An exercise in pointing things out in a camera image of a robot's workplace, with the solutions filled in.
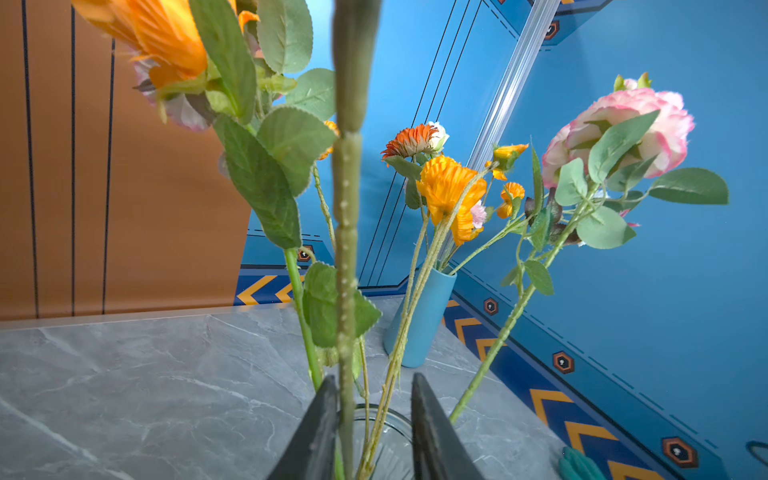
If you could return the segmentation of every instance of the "white flower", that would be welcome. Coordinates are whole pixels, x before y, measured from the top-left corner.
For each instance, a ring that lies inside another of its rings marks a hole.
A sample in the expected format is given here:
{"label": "white flower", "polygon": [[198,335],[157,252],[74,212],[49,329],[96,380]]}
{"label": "white flower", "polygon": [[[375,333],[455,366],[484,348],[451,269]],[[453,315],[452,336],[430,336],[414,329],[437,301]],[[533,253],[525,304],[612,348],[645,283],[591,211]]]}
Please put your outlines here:
{"label": "white flower", "polygon": [[430,121],[427,125],[437,128],[437,133],[432,134],[429,138],[429,146],[434,154],[439,154],[450,135],[446,134],[445,128],[438,121]]}

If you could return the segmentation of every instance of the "marble countertop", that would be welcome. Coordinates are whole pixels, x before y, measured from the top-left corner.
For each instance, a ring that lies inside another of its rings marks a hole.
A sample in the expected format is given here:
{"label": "marble countertop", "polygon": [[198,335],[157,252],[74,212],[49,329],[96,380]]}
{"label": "marble countertop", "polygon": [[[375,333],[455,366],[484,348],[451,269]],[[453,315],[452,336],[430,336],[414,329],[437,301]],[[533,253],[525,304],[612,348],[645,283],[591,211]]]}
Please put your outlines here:
{"label": "marble countertop", "polygon": [[[374,301],[384,312],[367,335],[378,402],[383,330],[400,300]],[[0,329],[0,478],[9,480],[266,478],[313,398],[298,320],[284,305]],[[392,408],[409,416],[422,372],[450,412],[478,365],[441,327],[425,365],[403,369]],[[488,480],[559,479],[563,443],[492,374],[456,429]]]}

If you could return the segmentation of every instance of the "artificial flower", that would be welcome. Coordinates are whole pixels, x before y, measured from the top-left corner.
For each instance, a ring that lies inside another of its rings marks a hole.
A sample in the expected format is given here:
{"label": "artificial flower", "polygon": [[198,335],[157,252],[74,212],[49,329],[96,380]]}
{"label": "artificial flower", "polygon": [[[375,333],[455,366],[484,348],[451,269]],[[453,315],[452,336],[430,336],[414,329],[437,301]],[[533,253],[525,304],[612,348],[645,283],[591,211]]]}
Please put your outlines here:
{"label": "artificial flower", "polygon": [[[462,192],[470,180],[477,175],[471,168],[462,167],[461,164],[450,157],[440,155],[424,164],[422,178],[416,182],[419,193],[427,199],[432,222],[437,225],[443,217],[450,216],[453,208],[462,195]],[[451,225],[453,241],[457,246],[477,237],[473,236],[474,216],[472,208],[477,205],[485,194],[486,182],[480,179],[472,185],[458,209],[458,214]]]}
{"label": "artificial flower", "polygon": [[[339,127],[336,126],[336,123],[331,120],[326,120],[326,126],[333,130],[333,133],[336,134],[338,137],[341,133],[339,132]],[[317,159],[317,161],[325,160],[328,158],[328,155],[331,155],[333,153],[333,146],[328,147],[328,150],[326,150],[326,153],[320,155],[320,158]]]}
{"label": "artificial flower", "polygon": [[515,205],[513,204],[515,198],[525,198],[525,189],[520,184],[510,182],[506,184],[504,190],[502,190],[502,200],[504,201],[504,204],[496,210],[496,214],[499,218],[506,219],[512,216],[515,212]]}
{"label": "artificial flower", "polygon": [[488,213],[485,211],[485,207],[482,204],[482,200],[478,200],[478,203],[471,208],[470,212],[472,212],[472,226],[474,228],[482,228],[485,223],[485,218],[488,216]]}
{"label": "artificial flower", "polygon": [[[490,162],[490,161],[485,162],[485,168],[490,168],[492,163],[493,162]],[[498,169],[498,168],[494,168],[493,169],[493,177],[496,180],[501,180],[502,182],[506,182],[507,181],[506,172],[504,170],[501,170],[501,169]]]}
{"label": "artificial flower", "polygon": [[437,131],[429,138],[429,146],[432,149],[432,154],[439,154],[442,152],[442,148],[451,136],[446,134],[445,127],[443,127],[438,121],[427,122],[427,125],[437,128]]}
{"label": "artificial flower", "polygon": [[386,149],[382,152],[382,158],[394,156],[407,158],[422,152],[430,154],[432,153],[432,145],[430,144],[432,135],[438,132],[437,127],[432,125],[404,128],[395,136],[395,140],[386,145]]}
{"label": "artificial flower", "polygon": [[694,129],[694,118],[684,110],[683,97],[671,91],[656,92],[651,88],[634,88],[637,82],[624,81],[627,90],[607,95],[565,125],[541,158],[542,176],[546,187],[556,187],[560,168],[582,158],[586,163],[592,146],[602,136],[595,122],[607,121],[616,125],[622,121],[659,110],[659,116],[643,136],[637,148],[627,152],[619,168],[656,156],[645,174],[658,177],[680,165],[688,154],[688,133]]}
{"label": "artificial flower", "polygon": [[[229,3],[234,12],[235,0]],[[72,6],[92,25],[138,51],[135,60],[154,61],[149,77],[156,89],[197,78],[208,68],[189,0],[72,0]],[[241,12],[240,28],[252,20],[258,16]]]}

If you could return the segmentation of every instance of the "green leaf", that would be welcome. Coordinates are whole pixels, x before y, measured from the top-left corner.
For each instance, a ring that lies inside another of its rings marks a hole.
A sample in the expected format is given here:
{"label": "green leaf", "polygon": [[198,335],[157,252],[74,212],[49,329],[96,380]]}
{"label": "green leaf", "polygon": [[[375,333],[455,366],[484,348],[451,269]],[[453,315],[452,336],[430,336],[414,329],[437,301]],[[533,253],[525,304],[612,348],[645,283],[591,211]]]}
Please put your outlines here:
{"label": "green leaf", "polygon": [[548,208],[536,215],[531,226],[531,244],[535,251],[541,251],[549,239],[549,230],[552,224],[552,212]]}
{"label": "green leaf", "polygon": [[611,168],[639,142],[659,116],[659,110],[616,124],[603,134],[589,152],[589,176],[602,184]]}
{"label": "green leaf", "polygon": [[425,154],[424,152],[420,151],[416,155],[413,156],[413,160],[416,161],[417,164],[424,166],[425,163],[429,161],[429,155]]}
{"label": "green leaf", "polygon": [[657,156],[658,155],[654,155],[648,160],[635,162],[633,164],[627,165],[626,167],[618,169],[615,174],[608,178],[608,181],[606,182],[608,190],[613,190],[614,192],[625,192],[631,188],[635,188],[637,184],[643,180],[643,177],[645,176],[646,172],[648,172],[650,166],[654,164]]}
{"label": "green leaf", "polygon": [[298,78],[299,84],[286,95],[286,103],[306,110],[320,120],[336,113],[336,80],[333,71],[314,68]]}
{"label": "green leaf", "polygon": [[639,190],[632,190],[627,193],[627,198],[618,200],[606,200],[603,205],[610,208],[614,212],[621,213],[624,210],[632,210],[643,200],[643,192]]}
{"label": "green leaf", "polygon": [[419,209],[420,193],[416,188],[416,182],[412,179],[407,179],[406,183],[406,206],[412,210]]}
{"label": "green leaf", "polygon": [[190,0],[190,10],[237,119],[247,124],[255,105],[256,71],[237,16],[225,0]]}
{"label": "green leaf", "polygon": [[333,145],[336,134],[311,113],[280,107],[261,122],[257,138],[283,168],[291,194],[298,197],[310,184],[312,165]]}
{"label": "green leaf", "polygon": [[542,265],[541,262],[537,262],[536,260],[526,261],[525,272],[528,274],[528,278],[531,279],[533,286],[536,287],[536,290],[544,295],[554,295],[552,277],[549,276],[547,267]]}
{"label": "green leaf", "polygon": [[522,286],[521,282],[523,280],[522,271],[525,270],[525,268],[521,269],[519,265],[515,265],[515,268],[512,269],[511,272],[507,273],[507,276],[504,277],[502,280],[502,286],[510,286],[510,285],[520,285]]}
{"label": "green leaf", "polygon": [[312,57],[312,18],[304,0],[259,0],[259,46],[277,73],[299,73]]}
{"label": "green leaf", "polygon": [[496,211],[496,207],[486,207],[485,208],[485,222],[488,223],[491,221],[491,218],[493,217],[493,213]]}
{"label": "green leaf", "polygon": [[[336,346],[338,324],[336,303],[336,268],[315,262],[304,277],[304,313],[312,330],[312,340],[322,347]],[[355,292],[355,337],[367,332],[381,318],[382,313],[362,293]]]}
{"label": "green leaf", "polygon": [[279,164],[231,118],[220,116],[214,129],[227,152],[232,183],[256,212],[266,237],[283,249],[301,247],[299,209]]}
{"label": "green leaf", "polygon": [[658,177],[648,192],[667,202],[694,205],[727,205],[728,185],[704,168],[679,168]]}
{"label": "green leaf", "polygon": [[406,160],[399,155],[386,157],[384,161],[395,168],[395,171],[410,180],[422,179],[422,166]]}
{"label": "green leaf", "polygon": [[544,206],[544,181],[541,179],[541,161],[538,159],[536,149],[533,148],[533,138],[531,139],[531,158],[533,159],[533,191],[536,200],[532,214],[535,215]]}
{"label": "green leaf", "polygon": [[604,205],[581,220],[576,233],[581,241],[601,250],[621,247],[637,235],[618,212]]}
{"label": "green leaf", "polygon": [[210,107],[214,111],[221,114],[231,115],[232,117],[237,116],[237,112],[232,105],[229,95],[227,95],[221,87],[220,80],[214,80],[209,84],[208,89],[205,91],[205,98],[208,100],[208,104],[210,104]]}
{"label": "green leaf", "polygon": [[587,179],[584,178],[584,161],[575,158],[560,169],[558,188],[554,199],[560,205],[575,205],[587,196]]}

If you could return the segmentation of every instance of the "pink peony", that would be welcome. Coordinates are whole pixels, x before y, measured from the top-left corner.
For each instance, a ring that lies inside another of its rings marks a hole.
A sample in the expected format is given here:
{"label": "pink peony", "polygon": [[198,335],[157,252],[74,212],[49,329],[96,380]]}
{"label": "pink peony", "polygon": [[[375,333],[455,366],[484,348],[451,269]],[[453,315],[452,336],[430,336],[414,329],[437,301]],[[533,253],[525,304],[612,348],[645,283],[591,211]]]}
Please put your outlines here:
{"label": "pink peony", "polygon": [[660,110],[659,117],[637,146],[641,158],[626,154],[621,159],[620,167],[658,155],[645,174],[646,178],[652,178],[683,163],[688,153],[688,132],[694,129],[694,118],[683,109],[683,97],[671,91],[656,92],[651,88],[636,88],[637,81],[632,79],[627,79],[624,84],[628,88],[635,88],[615,91],[599,99],[554,136],[547,153],[541,159],[541,174],[547,188],[558,185],[560,167],[569,161],[580,157],[586,165],[591,147],[575,147],[595,141],[602,135],[600,128],[588,123],[590,121],[608,121],[616,125]]}

